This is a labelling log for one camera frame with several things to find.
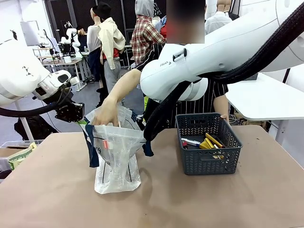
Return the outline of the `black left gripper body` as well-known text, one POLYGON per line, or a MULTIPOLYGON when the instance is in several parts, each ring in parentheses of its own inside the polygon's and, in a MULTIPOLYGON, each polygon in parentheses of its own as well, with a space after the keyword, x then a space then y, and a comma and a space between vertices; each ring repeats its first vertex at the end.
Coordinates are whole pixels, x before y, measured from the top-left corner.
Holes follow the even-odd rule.
POLYGON ((84 103, 66 103, 56 110, 55 118, 70 123, 82 120, 84 115, 84 103))

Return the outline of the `person's right hand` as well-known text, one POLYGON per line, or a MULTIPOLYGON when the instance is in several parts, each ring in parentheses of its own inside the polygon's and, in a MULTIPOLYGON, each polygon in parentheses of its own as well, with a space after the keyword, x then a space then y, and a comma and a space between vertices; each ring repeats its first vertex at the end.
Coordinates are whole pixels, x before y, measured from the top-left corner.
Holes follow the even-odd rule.
POLYGON ((94 111, 92 125, 108 125, 118 126, 117 100, 108 96, 102 105, 94 111))

